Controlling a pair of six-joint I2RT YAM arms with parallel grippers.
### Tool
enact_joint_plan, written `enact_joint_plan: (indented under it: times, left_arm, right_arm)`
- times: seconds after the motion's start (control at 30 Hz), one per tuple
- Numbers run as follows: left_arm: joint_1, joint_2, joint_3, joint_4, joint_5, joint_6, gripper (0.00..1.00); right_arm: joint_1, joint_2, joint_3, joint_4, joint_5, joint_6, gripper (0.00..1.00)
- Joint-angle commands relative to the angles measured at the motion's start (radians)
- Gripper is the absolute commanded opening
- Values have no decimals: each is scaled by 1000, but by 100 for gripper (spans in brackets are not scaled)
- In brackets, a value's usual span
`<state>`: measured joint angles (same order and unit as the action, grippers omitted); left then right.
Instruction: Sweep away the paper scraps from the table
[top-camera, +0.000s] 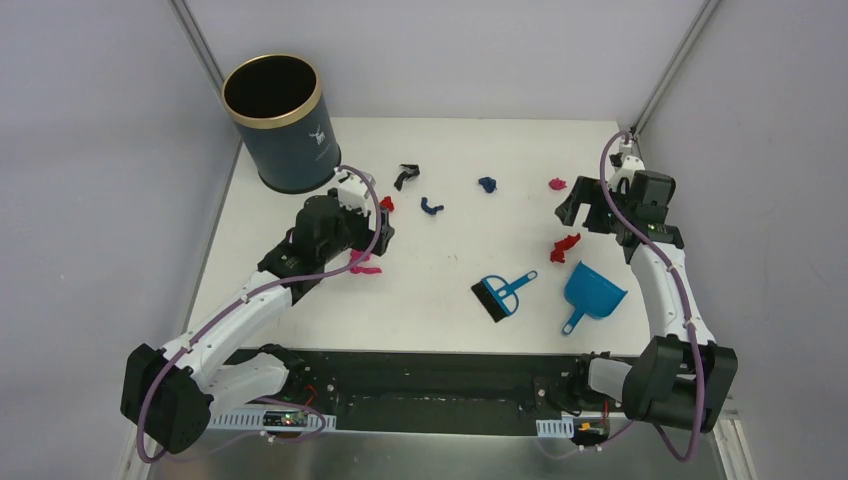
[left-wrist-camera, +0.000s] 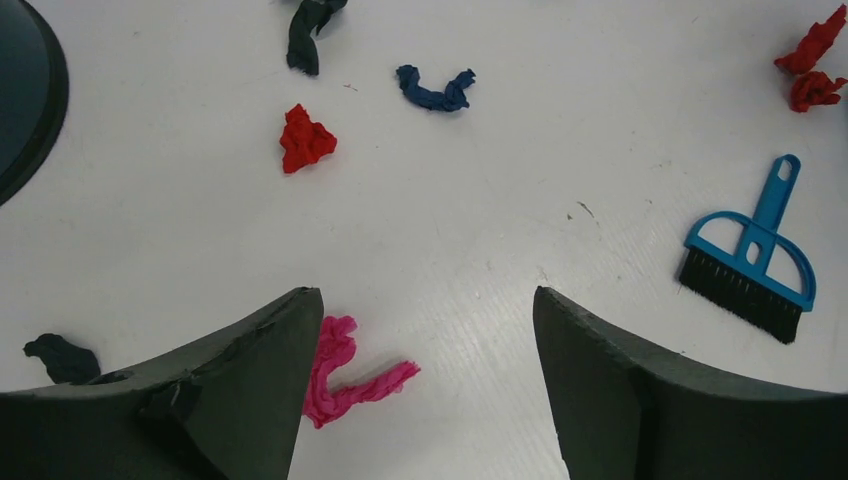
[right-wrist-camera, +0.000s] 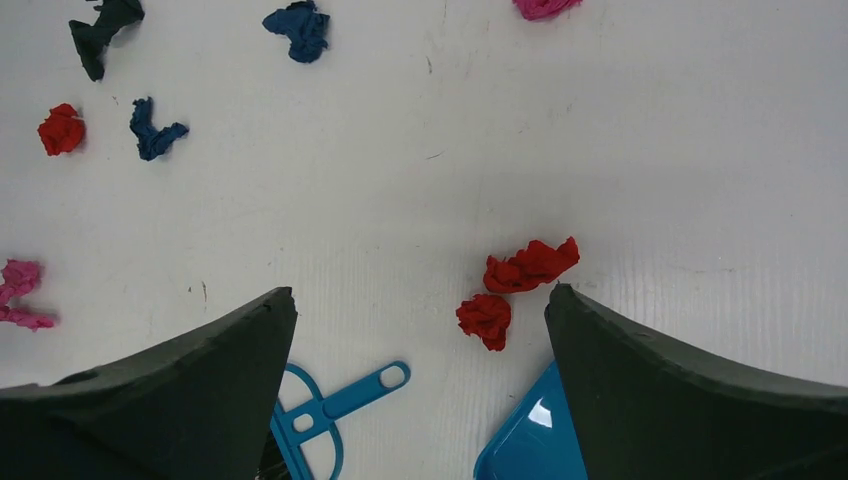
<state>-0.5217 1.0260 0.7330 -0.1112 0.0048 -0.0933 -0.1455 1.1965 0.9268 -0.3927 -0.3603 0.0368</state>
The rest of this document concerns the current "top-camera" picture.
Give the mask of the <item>blue dustpan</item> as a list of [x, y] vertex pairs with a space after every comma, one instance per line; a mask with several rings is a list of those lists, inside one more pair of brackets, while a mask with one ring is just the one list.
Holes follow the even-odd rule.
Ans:
[[593, 319], [610, 316], [625, 298], [627, 291], [579, 262], [564, 287], [563, 295], [573, 307], [572, 314], [562, 328], [564, 335], [570, 335], [586, 315]]

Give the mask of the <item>large red paper scrap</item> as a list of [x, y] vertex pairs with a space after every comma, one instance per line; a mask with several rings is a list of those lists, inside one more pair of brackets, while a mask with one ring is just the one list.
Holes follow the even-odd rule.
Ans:
[[556, 241], [549, 255], [549, 260], [552, 263], [564, 263], [566, 260], [566, 252], [572, 249], [581, 240], [581, 234], [568, 235], [562, 240]]

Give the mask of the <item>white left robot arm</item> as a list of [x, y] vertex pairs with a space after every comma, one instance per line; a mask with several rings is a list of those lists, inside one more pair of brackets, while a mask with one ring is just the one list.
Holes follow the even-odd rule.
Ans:
[[326, 266], [346, 250], [355, 261], [381, 256], [394, 234], [388, 211], [374, 193], [332, 189], [308, 198], [284, 239], [218, 310], [159, 348], [143, 343], [126, 360], [120, 411], [136, 426], [136, 453], [147, 464], [195, 443], [210, 420], [266, 395], [297, 402], [305, 378], [283, 360], [260, 353], [240, 366], [225, 362], [267, 322], [292, 308], [323, 279]]

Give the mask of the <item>dark blue curved paper scrap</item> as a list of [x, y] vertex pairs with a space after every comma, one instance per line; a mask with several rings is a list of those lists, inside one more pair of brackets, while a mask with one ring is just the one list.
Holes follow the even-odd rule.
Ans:
[[427, 197], [421, 198], [420, 208], [423, 212], [431, 216], [435, 216], [445, 209], [443, 205], [431, 205]]

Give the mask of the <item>blue hand brush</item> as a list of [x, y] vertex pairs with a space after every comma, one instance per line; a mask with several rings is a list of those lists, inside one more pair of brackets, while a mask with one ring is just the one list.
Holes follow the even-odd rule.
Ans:
[[531, 270], [514, 281], [498, 275], [487, 275], [470, 287], [471, 292], [486, 310], [494, 323], [515, 314], [520, 300], [517, 291], [536, 279], [538, 273]]

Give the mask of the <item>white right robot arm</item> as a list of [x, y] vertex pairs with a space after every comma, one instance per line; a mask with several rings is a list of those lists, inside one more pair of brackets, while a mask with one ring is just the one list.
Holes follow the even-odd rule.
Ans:
[[637, 278], [652, 338], [633, 362], [581, 355], [567, 383], [569, 400], [590, 410], [608, 397], [631, 420], [708, 433], [738, 370], [737, 355], [716, 342], [697, 310], [683, 236], [666, 221], [675, 180], [638, 171], [621, 184], [623, 191], [580, 176], [555, 214], [571, 226], [587, 204], [584, 227], [615, 236]]

